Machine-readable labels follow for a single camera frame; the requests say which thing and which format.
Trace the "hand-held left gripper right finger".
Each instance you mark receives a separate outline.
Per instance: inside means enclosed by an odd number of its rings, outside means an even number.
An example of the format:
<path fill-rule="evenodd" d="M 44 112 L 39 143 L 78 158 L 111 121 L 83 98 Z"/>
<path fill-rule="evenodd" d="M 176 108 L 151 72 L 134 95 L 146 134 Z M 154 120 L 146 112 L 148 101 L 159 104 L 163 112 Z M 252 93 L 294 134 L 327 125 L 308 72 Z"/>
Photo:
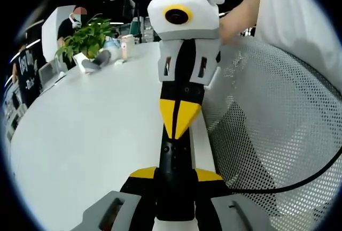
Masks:
<path fill-rule="evenodd" d="M 241 194 L 233 193 L 221 176 L 195 169 L 195 217 L 199 230 L 270 230 L 268 214 Z"/>

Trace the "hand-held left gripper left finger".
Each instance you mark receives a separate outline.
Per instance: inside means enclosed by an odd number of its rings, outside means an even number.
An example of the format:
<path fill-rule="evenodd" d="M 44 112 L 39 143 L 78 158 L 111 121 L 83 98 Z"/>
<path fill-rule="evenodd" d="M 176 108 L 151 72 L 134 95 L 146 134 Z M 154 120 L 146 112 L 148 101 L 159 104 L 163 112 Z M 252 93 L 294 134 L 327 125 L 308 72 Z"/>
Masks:
<path fill-rule="evenodd" d="M 156 217 L 156 167 L 136 170 L 119 191 L 88 207 L 73 230 L 152 230 Z"/>

